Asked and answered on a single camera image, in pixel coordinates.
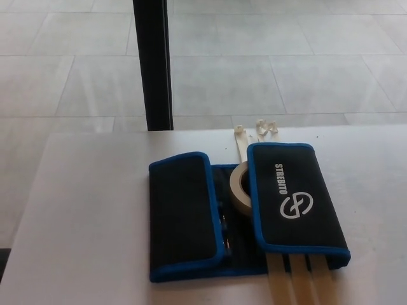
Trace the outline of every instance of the beige strap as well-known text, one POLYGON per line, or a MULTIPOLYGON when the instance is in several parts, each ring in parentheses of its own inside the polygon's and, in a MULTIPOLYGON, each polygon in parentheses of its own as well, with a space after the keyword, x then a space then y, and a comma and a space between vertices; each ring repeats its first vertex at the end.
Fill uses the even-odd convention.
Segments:
POLYGON ((280 142, 279 130, 277 129, 277 123, 275 121, 270 123, 270 131, 272 133, 273 141, 280 142))
POLYGON ((240 162, 247 161, 247 146, 249 146, 249 140, 247 139, 246 130, 242 125, 235 127, 235 140, 239 150, 240 162))
POLYGON ((325 256, 310 255, 310 263, 319 303, 323 305, 338 305, 338 295, 336 294, 325 256))
MULTIPOLYGON (((259 142, 265 141, 265 136, 272 129, 270 124, 263 119, 256 122, 256 133, 259 142)), ((286 274, 284 261, 281 254, 266 253, 268 284, 274 305, 290 305, 289 278, 286 274)))
POLYGON ((290 254, 291 280, 297 305, 314 305, 312 297, 311 277, 307 270, 305 256, 302 254, 290 254))
POLYGON ((290 305, 289 277, 281 254, 267 253, 268 285, 274 305, 290 305))

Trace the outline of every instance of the blue trim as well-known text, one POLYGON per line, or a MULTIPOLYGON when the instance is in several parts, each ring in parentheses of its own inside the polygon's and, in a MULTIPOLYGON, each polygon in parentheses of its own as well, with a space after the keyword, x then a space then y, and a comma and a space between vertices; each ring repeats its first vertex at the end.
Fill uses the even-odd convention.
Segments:
POLYGON ((216 167, 216 168, 236 168, 236 166, 238 166, 238 164, 216 164, 216 165, 212 165, 212 167, 216 167))
POLYGON ((169 274, 162 278, 151 278, 152 283, 162 283, 165 281, 194 280, 197 278, 219 278, 223 276, 248 276, 267 274, 267 267, 253 269, 208 269, 194 273, 169 274))
MULTIPOLYGON (((252 218, 254 225, 254 235, 259 246, 266 252, 278 252, 282 254, 324 254, 339 256, 343 259, 342 266, 346 266, 347 262, 350 260, 350 252, 347 249, 336 248, 336 247, 319 247, 319 246, 284 246, 284 245, 273 245, 266 242, 263 231, 261 229, 260 221, 260 207, 259 207, 259 194, 257 188, 256 180, 256 166, 254 164, 253 149, 256 146, 285 146, 285 147, 305 147, 314 151, 314 148, 310 144, 306 143, 276 143, 276 142, 265 142, 265 143, 254 143, 247 148, 247 160, 249 164, 249 182, 250 182, 250 197, 252 200, 252 218)), ((332 264, 331 269, 337 269, 339 264, 332 264)))
POLYGON ((216 267, 223 259, 225 255, 225 249, 223 246, 223 237, 222 237, 222 227, 221 221, 219 216, 219 211, 217 209, 217 200, 215 194, 215 185, 214 179, 212 176, 212 169, 210 167, 210 161, 208 155, 204 154, 203 152, 187 152, 185 154, 178 154, 177 156, 169 157, 164 160, 160 160, 150 164, 149 170, 156 166, 161 165, 163 163, 173 162, 178 159, 185 159, 191 157, 201 157, 203 159, 203 163, 205 166, 205 173, 206 173, 206 182, 208 185, 208 195, 209 195, 209 205, 210 205, 210 212, 212 214, 212 223, 214 226, 214 235, 216 240, 216 253, 214 257, 209 259, 203 259, 200 261, 191 261, 191 262, 180 262, 177 264, 165 265, 161 266, 154 271, 150 272, 150 280, 151 281, 158 281, 160 278, 170 276, 173 273, 183 273, 188 271, 195 271, 199 269, 206 269, 206 268, 213 268, 216 267))

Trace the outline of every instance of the tape roll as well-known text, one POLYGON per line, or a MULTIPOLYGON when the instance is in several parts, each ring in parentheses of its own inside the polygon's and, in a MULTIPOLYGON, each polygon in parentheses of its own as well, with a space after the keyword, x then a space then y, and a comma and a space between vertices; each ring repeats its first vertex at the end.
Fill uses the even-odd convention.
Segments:
POLYGON ((250 196, 244 191, 242 180, 248 179, 247 161, 239 164, 230 175, 230 192, 232 203, 242 214, 251 217, 252 204, 250 196))

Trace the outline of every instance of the black metal frame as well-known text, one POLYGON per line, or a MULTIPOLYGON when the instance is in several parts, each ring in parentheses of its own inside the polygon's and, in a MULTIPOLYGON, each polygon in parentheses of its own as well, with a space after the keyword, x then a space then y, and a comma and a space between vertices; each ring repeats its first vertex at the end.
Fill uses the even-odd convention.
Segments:
POLYGON ((133 0, 147 128, 173 130, 167 0, 133 0))

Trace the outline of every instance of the logo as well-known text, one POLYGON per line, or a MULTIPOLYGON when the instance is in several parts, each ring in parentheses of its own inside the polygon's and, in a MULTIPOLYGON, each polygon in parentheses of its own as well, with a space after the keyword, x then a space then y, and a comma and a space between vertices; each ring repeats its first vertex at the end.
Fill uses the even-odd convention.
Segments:
POLYGON ((285 217, 285 218, 288 218, 288 219, 300 218, 301 214, 305 215, 306 213, 308 213, 311 210, 312 205, 314 204, 314 199, 312 199, 312 196, 309 195, 308 193, 305 193, 305 192, 294 193, 293 194, 293 205, 291 205, 291 208, 290 208, 291 215, 287 215, 284 210, 285 210, 285 207, 286 207, 288 201, 290 201, 290 199, 291 199, 290 197, 287 197, 282 202, 281 207, 280 207, 281 215, 283 217, 285 217), (304 199, 302 198, 302 199, 300 199, 298 201, 298 199, 297 199, 298 196, 307 196, 309 198, 309 200, 310 200, 307 208, 302 213, 300 213, 300 205, 302 205, 304 203, 304 199))

